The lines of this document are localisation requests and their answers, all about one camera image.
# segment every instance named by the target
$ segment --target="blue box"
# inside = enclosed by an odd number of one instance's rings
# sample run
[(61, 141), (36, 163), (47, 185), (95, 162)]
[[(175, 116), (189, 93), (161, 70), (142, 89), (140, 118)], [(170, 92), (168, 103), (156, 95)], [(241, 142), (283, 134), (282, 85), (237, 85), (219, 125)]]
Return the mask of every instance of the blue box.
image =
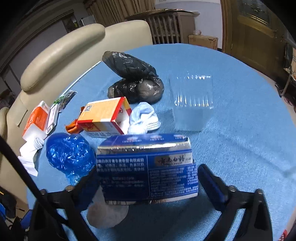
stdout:
[(197, 196), (197, 166), (184, 135), (113, 136), (98, 146), (96, 159), (108, 204), (160, 203)]

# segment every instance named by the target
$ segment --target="cream leather chair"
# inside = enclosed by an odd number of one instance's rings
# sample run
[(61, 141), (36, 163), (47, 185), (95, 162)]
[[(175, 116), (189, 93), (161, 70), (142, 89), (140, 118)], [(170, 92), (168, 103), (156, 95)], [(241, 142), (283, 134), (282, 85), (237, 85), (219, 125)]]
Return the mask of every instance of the cream leather chair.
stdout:
[(6, 115), (9, 109), (3, 107), (0, 109), (0, 136), (6, 140), (7, 137), (7, 125), (6, 125)]
[[(24, 127), (41, 100), (52, 105), (75, 79), (102, 60), (105, 51), (122, 52), (151, 44), (149, 25), (134, 20), (106, 28), (100, 24), (84, 26), (42, 51), (24, 71), (22, 91), (6, 114), (6, 141), (15, 154), (20, 155)], [(25, 184), (5, 158), (1, 160), (0, 186), (27, 203)]]

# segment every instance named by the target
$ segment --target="blue tablecloth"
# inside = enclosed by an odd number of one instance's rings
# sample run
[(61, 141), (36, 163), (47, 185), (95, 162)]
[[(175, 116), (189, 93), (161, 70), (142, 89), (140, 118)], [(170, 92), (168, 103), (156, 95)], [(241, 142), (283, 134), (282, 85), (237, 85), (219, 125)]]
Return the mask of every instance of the blue tablecloth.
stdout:
[[(145, 46), (127, 53), (154, 66), (164, 82), (164, 95), (153, 105), (162, 122), (157, 133), (175, 132), (169, 74), (188, 71), (212, 75), (216, 103), (213, 117), (202, 132), (182, 133), (189, 136), (197, 163), (206, 163), (227, 185), (235, 185), (242, 191), (264, 190), (273, 237), (277, 240), (296, 202), (296, 128), (279, 95), (252, 68), (215, 50), (167, 44)], [(119, 79), (104, 63), (87, 73), (73, 86), (78, 93), (59, 115), (55, 132), (65, 132), (65, 125), (78, 117), (81, 106), (106, 99), (108, 87)], [(81, 134), (94, 149), (103, 141)], [(48, 163), (45, 147), (38, 161), (38, 177), (33, 179), (39, 189), (49, 192), (69, 185), (65, 175)], [(30, 208), (34, 200), (28, 192)], [(116, 227), (92, 230), (100, 241), (203, 240), (219, 215), (200, 188), (195, 198), (130, 206), (127, 217)], [(239, 211), (227, 240), (234, 238), (242, 215), (243, 210)], [(72, 232), (67, 232), (71, 240), (75, 240)]]

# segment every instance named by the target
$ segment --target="curtain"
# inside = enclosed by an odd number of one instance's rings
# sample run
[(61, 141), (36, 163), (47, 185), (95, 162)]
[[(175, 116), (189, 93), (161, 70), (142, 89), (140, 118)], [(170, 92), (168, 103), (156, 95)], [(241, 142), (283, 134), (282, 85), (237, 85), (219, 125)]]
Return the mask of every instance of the curtain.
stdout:
[(97, 23), (107, 27), (123, 22), (132, 14), (153, 10), (155, 0), (86, 0), (84, 5)]

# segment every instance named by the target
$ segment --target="orange medicine box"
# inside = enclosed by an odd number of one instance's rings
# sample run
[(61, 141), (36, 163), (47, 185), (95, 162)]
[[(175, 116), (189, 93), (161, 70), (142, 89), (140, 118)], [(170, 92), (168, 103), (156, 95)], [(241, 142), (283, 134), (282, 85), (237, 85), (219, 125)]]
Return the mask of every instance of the orange medicine box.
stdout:
[(89, 102), (77, 124), (91, 137), (127, 134), (131, 108), (126, 97)]
[(41, 101), (40, 104), (33, 109), (22, 135), (25, 141), (33, 141), (35, 136), (43, 140), (47, 137), (45, 130), (47, 128), (49, 111), (50, 108), (44, 101)]

